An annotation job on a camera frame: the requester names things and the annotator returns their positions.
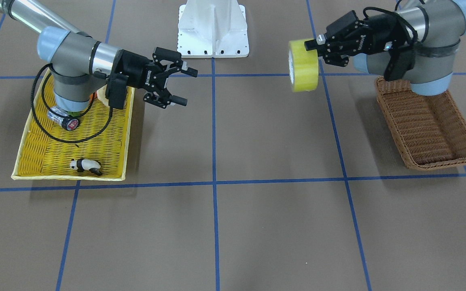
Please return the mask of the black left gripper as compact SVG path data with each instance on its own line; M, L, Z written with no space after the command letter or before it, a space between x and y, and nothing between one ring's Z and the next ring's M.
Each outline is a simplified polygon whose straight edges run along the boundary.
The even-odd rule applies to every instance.
M327 26L321 38L304 42L307 51L318 51L327 64L344 67L349 57L387 52L391 63L409 58L415 45L415 29L399 13L379 11L359 19L355 11Z

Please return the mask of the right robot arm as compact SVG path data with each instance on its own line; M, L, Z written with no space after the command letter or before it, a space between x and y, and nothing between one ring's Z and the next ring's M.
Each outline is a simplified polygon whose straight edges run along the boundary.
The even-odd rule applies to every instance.
M147 102L157 107L187 104L166 88L171 74L198 75L179 52L157 47L149 59L106 44L35 0L0 0L0 13L38 34L37 54L51 67L55 102L65 111L85 110L89 96L104 86L113 109L124 108L129 87L146 90Z

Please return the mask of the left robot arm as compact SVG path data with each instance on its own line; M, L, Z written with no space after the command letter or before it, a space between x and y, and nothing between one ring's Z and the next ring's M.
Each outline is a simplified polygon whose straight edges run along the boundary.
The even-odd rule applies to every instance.
M419 95L448 89L466 35L466 0L408 0L393 11L368 6L362 14L342 15L299 47L329 65L353 61L360 72L385 81L409 81Z

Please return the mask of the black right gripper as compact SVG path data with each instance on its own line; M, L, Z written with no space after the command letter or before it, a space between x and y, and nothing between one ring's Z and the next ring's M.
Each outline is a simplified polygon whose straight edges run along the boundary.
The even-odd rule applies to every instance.
M127 88L146 90L144 101L157 107L168 105L187 106L188 100L171 94L166 88L167 79L177 72L198 77L198 70L185 65L178 51L157 47L148 59L131 51L119 50L112 67L112 74L128 76Z

